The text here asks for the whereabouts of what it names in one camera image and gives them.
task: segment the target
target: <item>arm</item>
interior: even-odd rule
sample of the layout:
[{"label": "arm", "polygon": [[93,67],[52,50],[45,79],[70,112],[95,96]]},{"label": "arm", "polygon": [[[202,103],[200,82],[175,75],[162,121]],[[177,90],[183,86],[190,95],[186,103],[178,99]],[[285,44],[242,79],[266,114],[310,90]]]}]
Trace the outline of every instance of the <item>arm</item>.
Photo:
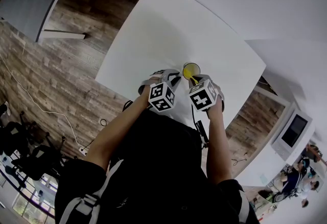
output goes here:
[{"label": "arm", "polygon": [[287,181],[287,175],[285,175],[284,173],[281,173],[281,181],[282,182]]},{"label": "arm", "polygon": [[145,87],[143,93],[124,112],[120,113],[100,131],[90,146],[85,157],[86,161],[97,164],[104,170],[107,170],[112,154],[130,127],[149,105],[149,90],[149,86]]},{"label": "arm", "polygon": [[207,114],[210,125],[206,170],[208,180],[216,185],[231,179],[231,157],[223,122],[222,102],[219,97],[216,105],[212,106]]}]

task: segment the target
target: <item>black clothing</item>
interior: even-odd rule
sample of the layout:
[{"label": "black clothing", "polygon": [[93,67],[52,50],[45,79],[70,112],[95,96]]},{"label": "black clothing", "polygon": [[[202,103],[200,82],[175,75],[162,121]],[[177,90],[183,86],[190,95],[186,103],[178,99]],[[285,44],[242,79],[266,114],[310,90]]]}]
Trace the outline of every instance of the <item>black clothing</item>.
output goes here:
[{"label": "black clothing", "polygon": [[[124,159],[101,198],[98,223],[163,220],[239,223],[242,199],[236,180],[208,183],[201,169],[196,130],[166,116],[144,111],[131,127],[111,163]],[[98,191],[105,171],[93,163],[69,161],[55,200],[56,223],[75,197]],[[77,212],[70,221],[85,216]],[[253,209],[246,223],[259,223]]]},{"label": "black clothing", "polygon": [[286,184],[283,188],[283,193],[290,193],[293,189],[295,189],[302,178],[305,176],[301,174],[301,172],[297,171],[294,167],[290,169],[287,173],[287,181],[283,182],[283,185]]}]

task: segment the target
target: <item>office chair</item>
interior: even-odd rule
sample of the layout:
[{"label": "office chair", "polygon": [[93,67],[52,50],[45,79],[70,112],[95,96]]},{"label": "office chair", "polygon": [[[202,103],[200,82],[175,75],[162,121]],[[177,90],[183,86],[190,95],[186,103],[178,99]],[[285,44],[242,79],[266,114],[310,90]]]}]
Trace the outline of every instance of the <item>office chair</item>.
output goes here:
[{"label": "office chair", "polygon": [[9,122],[6,127],[0,129],[0,155],[4,152],[7,156],[11,156],[15,150],[18,150],[19,154],[24,157],[30,154],[28,143],[33,145],[35,142],[38,144],[43,142],[38,141],[30,134],[36,123],[32,122],[27,127],[22,119],[23,115],[24,112],[22,111],[19,115],[21,124]]},{"label": "office chair", "polygon": [[45,138],[49,147],[40,145],[32,151],[30,156],[11,162],[16,169],[35,181],[38,181],[45,173],[58,180],[64,164],[63,159],[70,159],[60,153],[66,138],[62,137],[61,145],[56,149],[48,137],[49,133],[46,133]]}]

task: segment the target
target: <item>white table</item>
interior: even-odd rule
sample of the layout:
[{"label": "white table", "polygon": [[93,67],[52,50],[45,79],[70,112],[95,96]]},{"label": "white table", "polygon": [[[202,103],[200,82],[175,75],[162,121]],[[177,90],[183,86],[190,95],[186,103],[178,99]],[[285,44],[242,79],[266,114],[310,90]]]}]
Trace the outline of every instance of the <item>white table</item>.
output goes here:
[{"label": "white table", "polygon": [[[195,0],[139,0],[115,40],[96,80],[134,100],[140,83],[161,69],[181,70],[195,62],[225,95],[225,127],[238,113],[265,64],[221,19]],[[174,119],[193,126],[183,78],[176,91]],[[208,129],[206,113],[195,113]]]}]

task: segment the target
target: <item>hand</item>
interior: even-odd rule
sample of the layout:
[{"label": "hand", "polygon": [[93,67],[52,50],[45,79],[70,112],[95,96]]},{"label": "hand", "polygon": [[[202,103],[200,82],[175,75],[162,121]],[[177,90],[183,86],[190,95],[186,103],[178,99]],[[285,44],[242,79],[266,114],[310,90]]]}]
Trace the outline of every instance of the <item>hand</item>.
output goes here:
[{"label": "hand", "polygon": [[[214,85],[215,88],[218,89],[218,91],[220,91],[219,86],[217,86],[214,83],[213,83],[213,85]],[[222,114],[223,114],[222,108],[223,108],[223,104],[222,104],[221,96],[219,95],[217,97],[216,104],[211,106],[209,108],[209,110],[207,111],[209,119],[211,120],[211,119],[215,118],[216,116],[222,116]]]},{"label": "hand", "polygon": [[[151,77],[151,80],[157,80],[159,81],[159,78],[157,77]],[[151,87],[149,85],[145,85],[142,94],[140,95],[140,98],[146,102],[146,105],[149,106],[149,95],[150,95]]]}]

